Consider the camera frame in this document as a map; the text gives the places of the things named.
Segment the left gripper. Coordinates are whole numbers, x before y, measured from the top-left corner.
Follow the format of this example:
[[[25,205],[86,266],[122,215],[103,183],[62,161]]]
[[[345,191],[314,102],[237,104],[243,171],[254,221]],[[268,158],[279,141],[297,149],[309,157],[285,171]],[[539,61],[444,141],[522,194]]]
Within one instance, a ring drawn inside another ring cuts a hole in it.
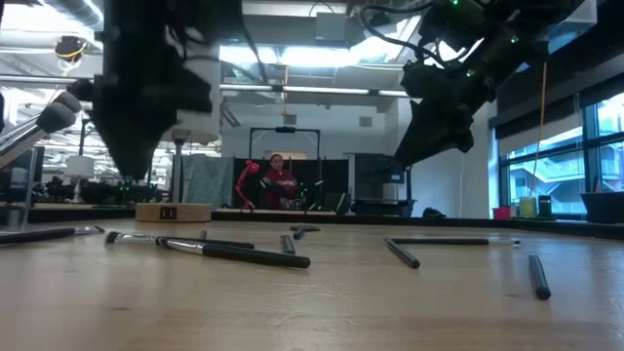
[[[67,87],[93,105],[99,122],[114,119],[137,123],[141,118],[175,122],[180,110],[210,112],[211,84],[186,68],[163,28],[106,28],[97,34],[103,44],[102,72]],[[144,179],[151,165],[175,154],[172,129],[147,125],[97,125],[113,162],[123,177]]]

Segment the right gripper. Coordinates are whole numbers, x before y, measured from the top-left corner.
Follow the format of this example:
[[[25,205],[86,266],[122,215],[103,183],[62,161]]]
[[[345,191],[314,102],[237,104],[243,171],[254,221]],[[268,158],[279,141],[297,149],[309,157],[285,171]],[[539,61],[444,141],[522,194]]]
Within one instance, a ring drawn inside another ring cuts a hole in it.
[[[474,114],[492,96],[492,63],[467,59],[442,69],[409,61],[402,88],[411,98],[411,120],[395,151],[403,167],[450,149],[467,153],[474,146]]]

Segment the large black powder brush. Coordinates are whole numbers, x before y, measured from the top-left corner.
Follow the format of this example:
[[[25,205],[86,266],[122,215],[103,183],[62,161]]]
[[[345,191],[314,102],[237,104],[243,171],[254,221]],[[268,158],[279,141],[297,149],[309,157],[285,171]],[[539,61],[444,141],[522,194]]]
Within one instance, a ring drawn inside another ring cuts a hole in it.
[[[44,137],[75,123],[75,114],[65,105],[53,102],[26,127],[0,137],[0,169],[4,168]]]

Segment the black fan brush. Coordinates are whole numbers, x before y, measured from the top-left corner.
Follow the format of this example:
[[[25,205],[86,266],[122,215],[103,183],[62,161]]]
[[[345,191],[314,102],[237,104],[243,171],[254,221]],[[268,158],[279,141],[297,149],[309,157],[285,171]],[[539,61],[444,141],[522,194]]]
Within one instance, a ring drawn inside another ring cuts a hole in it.
[[[185,238],[185,237],[170,237],[170,236],[149,236],[149,235],[136,235],[136,234],[123,234],[116,231],[111,231],[106,235],[105,243],[106,244],[115,244],[115,243],[151,243],[157,246],[163,246],[168,241],[184,241],[191,243],[201,243],[201,244],[210,244],[210,245],[220,245],[225,247],[233,247],[240,249],[254,249],[254,244],[251,243],[242,243],[242,242],[232,242],[232,241],[221,241],[221,240],[208,240],[201,238]]]

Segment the long thin dark brush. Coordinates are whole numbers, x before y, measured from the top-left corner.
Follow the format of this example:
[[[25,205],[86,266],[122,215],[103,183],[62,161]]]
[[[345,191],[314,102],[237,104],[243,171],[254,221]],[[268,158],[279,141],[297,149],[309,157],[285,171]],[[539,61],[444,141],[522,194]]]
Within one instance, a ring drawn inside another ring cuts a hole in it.
[[[489,246],[489,245],[519,245],[521,241],[500,241],[480,238],[458,239],[458,238],[438,238],[438,239],[389,239],[397,245],[455,245],[455,246]]]

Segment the slim black brush silver ferrule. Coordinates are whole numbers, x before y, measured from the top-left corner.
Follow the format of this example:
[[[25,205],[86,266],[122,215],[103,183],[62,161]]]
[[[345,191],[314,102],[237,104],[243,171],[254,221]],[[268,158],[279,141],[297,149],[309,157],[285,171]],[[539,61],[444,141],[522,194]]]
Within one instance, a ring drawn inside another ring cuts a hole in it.
[[[104,232],[105,230],[98,226],[65,227],[28,231],[0,236],[0,246],[48,241],[78,235],[101,234]]]

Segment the small dark makeup brush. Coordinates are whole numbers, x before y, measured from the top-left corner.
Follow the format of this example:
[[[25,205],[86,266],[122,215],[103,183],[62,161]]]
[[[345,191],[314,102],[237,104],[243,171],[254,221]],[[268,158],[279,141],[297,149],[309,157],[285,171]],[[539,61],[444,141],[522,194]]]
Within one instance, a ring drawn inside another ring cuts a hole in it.
[[[307,232],[317,232],[320,228],[308,224],[292,225],[290,230],[293,232],[292,236],[295,240],[300,240]]]

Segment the black brush wide silver ferrule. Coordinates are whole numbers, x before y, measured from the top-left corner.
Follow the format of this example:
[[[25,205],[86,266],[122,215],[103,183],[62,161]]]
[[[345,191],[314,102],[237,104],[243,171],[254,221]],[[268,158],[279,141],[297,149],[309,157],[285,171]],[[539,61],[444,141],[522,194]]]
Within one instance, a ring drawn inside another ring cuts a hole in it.
[[[158,237],[156,239],[156,244],[165,249],[183,253],[200,254],[212,258],[243,261],[247,263],[301,269],[307,269],[311,265],[311,260],[308,257],[287,253],[272,253],[255,249],[167,239],[164,237]]]

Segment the dark blue makeup pencil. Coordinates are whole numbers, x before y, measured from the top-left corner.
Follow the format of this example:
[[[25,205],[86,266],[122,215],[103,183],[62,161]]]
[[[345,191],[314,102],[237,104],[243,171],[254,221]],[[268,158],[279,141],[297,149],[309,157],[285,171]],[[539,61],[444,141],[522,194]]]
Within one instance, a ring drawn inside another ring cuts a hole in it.
[[[536,253],[528,255],[528,268],[535,296],[540,300],[548,300],[552,293],[547,283],[541,260]]]

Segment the white shade wooden base lamp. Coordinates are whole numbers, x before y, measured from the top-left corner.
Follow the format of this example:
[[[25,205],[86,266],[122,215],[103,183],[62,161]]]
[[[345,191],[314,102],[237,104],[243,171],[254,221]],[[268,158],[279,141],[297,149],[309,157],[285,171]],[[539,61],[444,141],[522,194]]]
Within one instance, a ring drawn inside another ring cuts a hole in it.
[[[182,48],[182,67],[211,85],[208,91],[192,88],[202,102],[209,102],[212,110],[200,112],[179,109],[175,112],[172,137],[175,154],[170,180],[170,199],[166,203],[140,203],[136,206],[136,220],[144,222],[208,222],[212,219],[210,204],[183,203],[182,148],[198,143],[208,145],[220,140],[220,91],[221,62],[218,59],[218,44],[202,44],[199,35],[193,31],[186,34]]]

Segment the black partition screen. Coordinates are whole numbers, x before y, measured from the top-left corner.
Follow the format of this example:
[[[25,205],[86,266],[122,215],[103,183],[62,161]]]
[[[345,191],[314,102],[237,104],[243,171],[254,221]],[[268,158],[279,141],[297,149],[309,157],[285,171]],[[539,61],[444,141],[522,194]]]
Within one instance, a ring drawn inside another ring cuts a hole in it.
[[[289,170],[298,182],[299,192],[293,204],[285,211],[335,212],[341,205],[347,204],[349,186],[349,163],[347,160],[284,159],[284,168]],[[245,195],[255,205],[251,210],[270,210],[264,206],[265,185],[262,178],[270,168],[269,159],[237,158],[234,163],[234,185],[232,206],[242,208],[241,198],[234,186],[245,168],[246,161],[252,160],[260,165],[260,170],[247,178],[243,187]]]

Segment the round black ceiling device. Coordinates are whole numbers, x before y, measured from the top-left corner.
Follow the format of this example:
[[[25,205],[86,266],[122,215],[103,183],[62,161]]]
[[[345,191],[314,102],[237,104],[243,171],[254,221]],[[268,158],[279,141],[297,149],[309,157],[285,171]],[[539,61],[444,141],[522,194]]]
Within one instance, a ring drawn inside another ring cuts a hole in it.
[[[68,63],[77,63],[88,48],[89,43],[77,36],[61,36],[55,44],[55,56]]]

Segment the grey ceiling box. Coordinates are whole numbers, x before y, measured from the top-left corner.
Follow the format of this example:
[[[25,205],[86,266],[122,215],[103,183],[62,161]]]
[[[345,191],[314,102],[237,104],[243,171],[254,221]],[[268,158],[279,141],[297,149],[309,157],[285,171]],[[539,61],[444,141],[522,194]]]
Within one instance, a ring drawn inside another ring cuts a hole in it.
[[[346,38],[347,17],[344,14],[318,13],[316,15],[317,41],[343,42]]]

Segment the black bin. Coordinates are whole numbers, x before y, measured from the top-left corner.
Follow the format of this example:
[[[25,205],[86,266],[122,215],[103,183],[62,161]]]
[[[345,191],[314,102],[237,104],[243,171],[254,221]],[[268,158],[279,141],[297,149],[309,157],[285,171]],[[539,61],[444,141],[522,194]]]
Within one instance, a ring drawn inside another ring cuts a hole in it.
[[[595,223],[624,223],[624,192],[583,193],[587,220]]]

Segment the black gantry frame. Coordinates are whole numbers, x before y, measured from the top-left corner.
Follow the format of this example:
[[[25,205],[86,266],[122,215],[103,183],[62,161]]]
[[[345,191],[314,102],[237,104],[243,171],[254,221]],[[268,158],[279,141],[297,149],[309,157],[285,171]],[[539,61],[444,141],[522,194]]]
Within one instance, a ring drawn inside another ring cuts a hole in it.
[[[282,126],[275,128],[263,128],[263,127],[251,127],[249,132],[249,146],[248,146],[248,158],[251,159],[253,157],[253,144],[254,144],[254,133],[257,131],[262,132],[274,132],[277,134],[296,134],[296,133],[315,133],[317,136],[316,140],[316,156],[317,159],[322,158],[321,156],[321,130],[318,129],[298,129],[295,127]]]

